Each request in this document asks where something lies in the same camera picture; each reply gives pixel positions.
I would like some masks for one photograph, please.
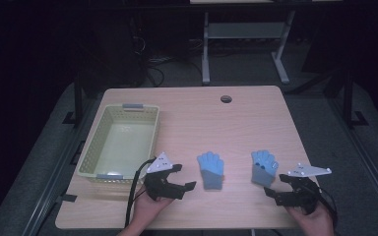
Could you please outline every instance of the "glove cuff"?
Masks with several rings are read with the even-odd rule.
[[[222,189],[222,175],[213,173],[208,170],[201,170],[201,174],[202,178],[204,179],[204,189]]]
[[[260,165],[253,164],[253,177],[251,178],[253,183],[270,188],[274,180],[275,176],[266,172]]]

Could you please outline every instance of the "hole in table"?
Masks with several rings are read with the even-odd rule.
[[[220,101],[222,101],[223,103],[230,103],[232,102],[232,97],[228,95],[224,95],[220,98]]]

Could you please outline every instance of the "wooden table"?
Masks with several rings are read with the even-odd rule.
[[[228,95],[231,103],[221,102]],[[280,163],[278,174],[297,162],[309,164],[283,95],[277,87],[124,88],[108,90],[91,127],[106,104],[158,105],[160,126],[156,154],[165,151],[183,169],[170,183],[197,181],[195,190],[176,200],[150,225],[152,229],[286,228],[295,222],[283,207],[251,183],[251,151],[267,149]],[[221,191],[205,191],[196,157],[213,151],[224,161]],[[272,188],[291,191],[277,180]],[[59,228],[122,228],[128,185],[91,183],[74,174],[56,219]]]

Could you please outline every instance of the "blue rubber glove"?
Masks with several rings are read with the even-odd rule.
[[[198,156],[198,163],[204,180],[204,189],[222,189],[223,160],[220,156],[208,151]]]
[[[258,150],[251,152],[253,158],[253,183],[270,187],[275,180],[276,171],[279,164],[275,161],[275,157],[268,150]]]

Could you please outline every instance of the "light green basket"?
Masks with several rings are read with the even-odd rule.
[[[154,105],[107,105],[94,134],[88,137],[91,143],[84,149],[78,174],[93,182],[131,183],[141,164],[155,156],[158,114]]]

